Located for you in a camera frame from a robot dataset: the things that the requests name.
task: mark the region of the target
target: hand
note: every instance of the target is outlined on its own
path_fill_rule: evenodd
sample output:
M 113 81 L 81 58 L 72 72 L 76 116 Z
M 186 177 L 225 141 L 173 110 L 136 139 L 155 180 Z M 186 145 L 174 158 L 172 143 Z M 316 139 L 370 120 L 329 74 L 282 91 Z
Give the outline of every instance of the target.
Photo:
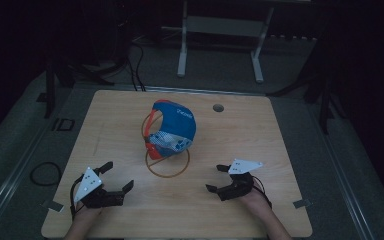
M 254 180 L 254 187 L 262 191 L 260 185 Z M 260 211 L 271 211 L 271 207 L 264 196 L 257 190 L 252 188 L 251 192 L 242 196 L 239 200 L 252 212 L 258 213 Z
M 76 215 L 73 223 L 92 226 L 101 214 L 103 208 L 87 208 L 83 203 L 78 202 L 76 206 Z
M 261 187 L 254 180 L 254 187 L 261 190 Z M 239 200 L 245 204 L 248 210 L 258 217 L 266 227 L 267 235 L 272 240 L 292 239 L 283 224 L 272 211 L 269 203 L 257 189 L 252 188 L 247 195 L 240 197 Z
M 102 208 L 87 208 L 83 203 L 78 202 L 76 206 L 76 215 L 74 215 L 73 223 L 65 235 L 64 239 L 85 239 L 90 228 L 94 225 Z

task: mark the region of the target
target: gray carpet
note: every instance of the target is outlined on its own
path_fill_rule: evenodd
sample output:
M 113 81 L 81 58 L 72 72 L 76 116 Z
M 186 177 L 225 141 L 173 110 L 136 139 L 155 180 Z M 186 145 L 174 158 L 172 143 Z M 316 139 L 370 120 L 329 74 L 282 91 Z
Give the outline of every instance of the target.
M 190 48 L 186 76 L 178 78 L 178 49 L 145 46 L 139 71 L 148 90 L 164 87 L 263 95 L 296 79 L 313 44 L 303 40 L 267 40 L 260 57 L 265 77 L 262 84 L 254 81 L 247 51 Z M 138 48 L 132 49 L 134 64 L 139 53 Z M 106 89 L 133 89 L 127 71 L 107 79 L 117 84 Z M 43 239 L 40 229 L 47 209 L 40 204 L 53 198 L 56 186 L 34 185 L 29 173 L 46 161 L 58 164 L 62 170 L 65 168 L 93 94 L 103 88 L 81 79 L 72 90 L 58 87 L 57 108 L 51 119 L 44 120 L 44 104 L 35 102 L 44 91 L 42 75 L 26 89 L 2 123 L 0 187 L 20 159 L 27 166 L 19 185 L 14 186 L 16 191 L 11 201 L 0 214 L 0 239 Z M 366 239 L 384 239 L 384 190 L 358 137 L 348 120 L 336 115 L 328 122 L 330 134 L 326 139 L 315 123 L 319 106 L 305 104 L 301 99 L 304 91 L 305 87 L 271 100 L 303 198 L 312 202 L 307 210 L 313 234 L 308 239 L 359 239 L 361 236 L 344 198 L 329 146 L 334 149 L 373 234 Z M 52 131 L 56 118 L 74 119 L 73 131 Z M 26 149 L 34 151 L 28 155 Z M 41 169 L 35 176 L 43 182 L 58 177 L 52 167 Z

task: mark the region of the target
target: cable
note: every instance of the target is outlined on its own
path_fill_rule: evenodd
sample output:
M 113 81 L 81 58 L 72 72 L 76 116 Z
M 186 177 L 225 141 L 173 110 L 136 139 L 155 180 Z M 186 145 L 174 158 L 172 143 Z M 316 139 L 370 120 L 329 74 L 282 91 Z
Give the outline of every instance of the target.
M 51 165 L 57 169 L 57 172 L 58 172 L 58 180 L 57 181 L 51 182 L 51 183 L 41 183 L 41 182 L 38 182 L 34 179 L 34 173 L 36 172 L 36 170 L 39 169 L 40 167 L 44 166 L 44 165 Z M 57 164 L 55 164 L 53 162 L 43 162 L 43 163 L 37 165 L 35 168 L 33 168 L 33 170 L 30 172 L 30 180 L 32 181 L 32 183 L 39 185 L 39 186 L 44 186 L 44 187 L 53 186 L 53 185 L 58 186 L 59 182 L 61 181 L 61 177 L 62 177 L 61 169 L 59 168 L 59 166 Z
M 73 193 L 74 193 L 74 188 L 76 187 L 76 185 L 82 181 L 83 179 L 83 175 L 82 174 L 78 179 L 76 179 L 76 181 L 74 181 L 73 185 L 71 185 L 71 189 L 70 189 L 70 211 L 71 211 L 71 219 L 74 220 L 74 216 L 76 215 L 76 206 L 74 206 L 74 197 L 73 197 Z
M 269 198 L 267 197 L 266 195 L 266 190 L 264 189 L 264 185 L 263 183 L 261 182 L 260 179 L 258 179 L 257 177 L 255 176 L 252 176 L 254 179 L 257 179 L 258 182 L 260 183 L 260 188 L 256 187 L 255 185 L 252 186 L 252 188 L 254 188 L 255 190 L 257 190 L 259 193 L 261 193 L 261 195 L 263 195 L 263 197 L 266 199 L 267 203 L 269 204 L 270 208 L 273 208 L 273 204 L 272 202 L 269 200 Z
M 76 213 L 80 212 L 80 210 L 82 210 L 82 208 L 84 207 L 85 205 L 83 204 L 79 209 L 76 210 Z
M 133 71 L 133 67 L 132 67 L 132 62 L 130 61 L 130 59 L 128 59 L 127 63 L 129 64 L 129 68 L 130 68 L 130 75 L 132 77 L 132 85 L 135 88 L 135 91 L 138 91 L 138 88 L 136 87 L 136 83 L 135 83 L 135 77 L 133 74 L 134 71 Z
M 136 78 L 137 78 L 137 80 L 139 82 L 139 85 L 140 85 L 140 87 L 142 89 L 142 92 L 146 92 L 145 86 L 143 85 L 143 83 L 142 83 L 142 81 L 140 80 L 140 77 L 139 77 L 139 65 L 140 65 L 140 63 L 142 61 L 142 58 L 143 58 L 143 48 L 141 46 L 139 46 L 138 44 L 136 44 L 136 43 L 132 43 L 132 45 L 137 47 L 137 48 L 139 48 L 140 52 L 141 52 L 138 64 L 136 65 Z

